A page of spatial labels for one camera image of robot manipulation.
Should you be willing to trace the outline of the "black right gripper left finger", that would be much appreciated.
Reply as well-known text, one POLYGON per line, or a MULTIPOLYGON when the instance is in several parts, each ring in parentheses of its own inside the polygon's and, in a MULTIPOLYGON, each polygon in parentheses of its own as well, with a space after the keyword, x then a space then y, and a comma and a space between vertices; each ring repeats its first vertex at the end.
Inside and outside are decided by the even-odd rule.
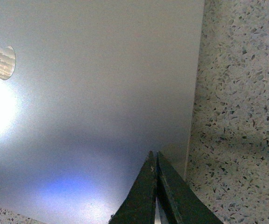
POLYGON ((110 224, 155 223, 157 171, 150 151, 126 199, 109 220, 110 224))

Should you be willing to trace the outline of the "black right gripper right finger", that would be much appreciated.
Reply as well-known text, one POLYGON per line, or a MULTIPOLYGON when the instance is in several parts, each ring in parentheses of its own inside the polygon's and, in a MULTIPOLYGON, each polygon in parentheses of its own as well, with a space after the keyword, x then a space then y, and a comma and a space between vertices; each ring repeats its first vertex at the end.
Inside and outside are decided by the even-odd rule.
POLYGON ((164 155, 157 152, 157 199, 162 224, 221 224, 164 155))

